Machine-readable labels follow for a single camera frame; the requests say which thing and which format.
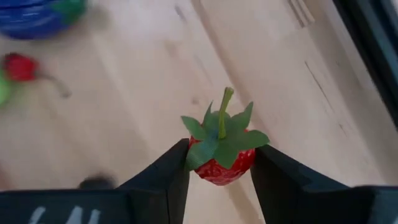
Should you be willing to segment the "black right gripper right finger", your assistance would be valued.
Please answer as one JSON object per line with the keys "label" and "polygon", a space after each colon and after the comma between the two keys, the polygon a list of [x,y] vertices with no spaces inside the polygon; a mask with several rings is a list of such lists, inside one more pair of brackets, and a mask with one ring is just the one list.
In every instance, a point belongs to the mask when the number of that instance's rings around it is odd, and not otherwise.
{"label": "black right gripper right finger", "polygon": [[398,186],[348,187],[269,145],[251,178],[266,224],[398,224]]}

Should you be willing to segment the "green lime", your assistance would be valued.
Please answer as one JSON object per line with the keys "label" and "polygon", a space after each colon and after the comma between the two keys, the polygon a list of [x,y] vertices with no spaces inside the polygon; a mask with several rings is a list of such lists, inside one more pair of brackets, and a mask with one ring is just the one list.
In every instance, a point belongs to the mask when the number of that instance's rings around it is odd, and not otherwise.
{"label": "green lime", "polygon": [[3,69],[0,68],[0,106],[5,104],[11,95],[11,83]]}

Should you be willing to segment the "red cherry with stem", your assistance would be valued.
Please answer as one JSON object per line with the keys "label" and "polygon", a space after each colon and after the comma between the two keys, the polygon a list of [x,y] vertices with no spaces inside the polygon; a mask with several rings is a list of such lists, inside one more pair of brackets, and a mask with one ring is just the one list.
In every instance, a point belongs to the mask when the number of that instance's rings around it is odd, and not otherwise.
{"label": "red cherry with stem", "polygon": [[48,80],[54,84],[62,98],[71,96],[71,91],[61,80],[45,73],[38,61],[17,52],[5,54],[2,58],[2,68],[6,76],[15,82],[32,82],[34,80]]}

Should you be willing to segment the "purple eggplant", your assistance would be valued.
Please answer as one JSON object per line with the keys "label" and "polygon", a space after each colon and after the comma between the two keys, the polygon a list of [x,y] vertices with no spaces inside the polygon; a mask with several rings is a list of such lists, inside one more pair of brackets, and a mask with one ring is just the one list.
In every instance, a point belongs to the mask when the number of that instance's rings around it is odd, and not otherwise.
{"label": "purple eggplant", "polygon": [[0,0],[0,34],[45,39],[74,25],[87,7],[88,0]]}

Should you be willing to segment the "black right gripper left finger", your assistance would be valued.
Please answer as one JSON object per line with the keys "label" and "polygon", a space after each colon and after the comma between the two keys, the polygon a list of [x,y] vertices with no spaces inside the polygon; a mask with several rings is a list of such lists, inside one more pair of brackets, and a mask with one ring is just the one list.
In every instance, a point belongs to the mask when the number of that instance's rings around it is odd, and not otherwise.
{"label": "black right gripper left finger", "polygon": [[182,224],[188,139],[118,187],[0,192],[0,224]]}

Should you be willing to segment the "long-stemmed red strawberry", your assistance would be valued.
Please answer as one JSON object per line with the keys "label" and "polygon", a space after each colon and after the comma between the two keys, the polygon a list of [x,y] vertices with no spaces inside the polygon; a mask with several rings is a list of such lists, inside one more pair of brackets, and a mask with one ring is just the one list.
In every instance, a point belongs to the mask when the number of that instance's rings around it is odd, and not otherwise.
{"label": "long-stemmed red strawberry", "polygon": [[253,102],[230,116],[226,109],[233,96],[231,87],[224,89],[218,111],[209,106],[203,121],[182,116],[190,133],[186,167],[200,178],[217,186],[228,185],[240,178],[254,163],[255,149],[269,144],[269,137],[259,130],[248,130]]}

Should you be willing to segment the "blackberry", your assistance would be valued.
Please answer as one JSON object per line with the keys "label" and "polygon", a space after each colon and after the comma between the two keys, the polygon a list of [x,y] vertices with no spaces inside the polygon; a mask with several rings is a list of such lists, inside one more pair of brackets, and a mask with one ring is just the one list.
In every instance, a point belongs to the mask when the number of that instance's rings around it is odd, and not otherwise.
{"label": "blackberry", "polygon": [[104,190],[116,187],[114,179],[109,175],[98,174],[85,178],[79,183],[78,188],[83,190]]}

